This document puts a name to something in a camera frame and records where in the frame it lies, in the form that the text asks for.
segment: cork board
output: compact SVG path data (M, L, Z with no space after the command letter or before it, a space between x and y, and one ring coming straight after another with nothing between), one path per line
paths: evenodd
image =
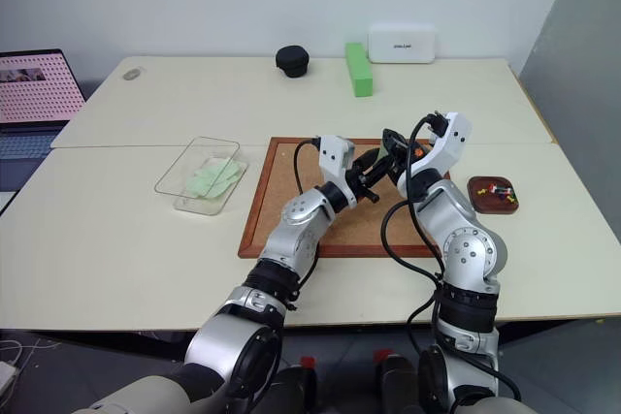
M256 259L270 232L280 221L284 205L298 196L293 174L293 151L303 138L271 138L263 170L245 224L238 251L242 259ZM352 139L356 144L355 156L379 146L379 139ZM312 145L305 145L298 156L300 180L304 190L323 184L318 166L319 155ZM388 257L381 245L379 227L386 211L403 198L386 176L373 191L380 197L373 204L368 199L355 209L346 207L322 238L320 257ZM414 230L408 209L399 209L388 225L388 242L402 257L432 257L420 236Z

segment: clear plastic container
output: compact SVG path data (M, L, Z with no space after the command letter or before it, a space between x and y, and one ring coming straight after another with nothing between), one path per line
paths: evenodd
M155 191L174 196L178 210L216 215L246 168L239 143L195 138L157 181Z

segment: laptop keyboard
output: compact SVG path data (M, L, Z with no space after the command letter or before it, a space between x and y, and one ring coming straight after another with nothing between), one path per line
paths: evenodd
M42 159L56 135L1 136L0 159Z

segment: green block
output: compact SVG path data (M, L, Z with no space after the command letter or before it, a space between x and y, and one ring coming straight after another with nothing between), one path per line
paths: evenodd
M360 43L345 44L345 59L351 77L353 94L356 97L373 95L373 74L371 63L367 59L367 52Z

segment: laptop screen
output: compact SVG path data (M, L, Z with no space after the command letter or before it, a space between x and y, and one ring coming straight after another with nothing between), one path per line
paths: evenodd
M61 50L0 53L0 124L67 121L83 104Z

